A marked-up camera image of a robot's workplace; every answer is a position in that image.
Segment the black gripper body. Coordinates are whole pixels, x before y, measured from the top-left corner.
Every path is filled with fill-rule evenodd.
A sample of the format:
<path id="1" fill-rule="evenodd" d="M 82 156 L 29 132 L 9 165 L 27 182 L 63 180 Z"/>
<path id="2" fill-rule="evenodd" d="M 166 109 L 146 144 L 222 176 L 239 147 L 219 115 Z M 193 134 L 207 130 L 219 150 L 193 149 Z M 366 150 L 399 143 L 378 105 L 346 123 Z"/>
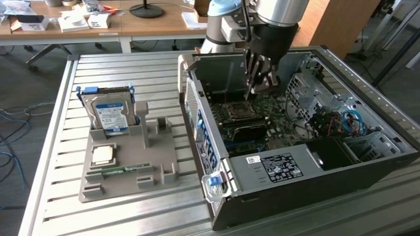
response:
<path id="1" fill-rule="evenodd" d="M 299 23 L 279 27 L 275 25 L 258 25 L 253 29 L 253 40 L 249 43 L 251 51 L 271 59 L 271 65 L 278 65 L 287 54 L 298 32 Z"/>

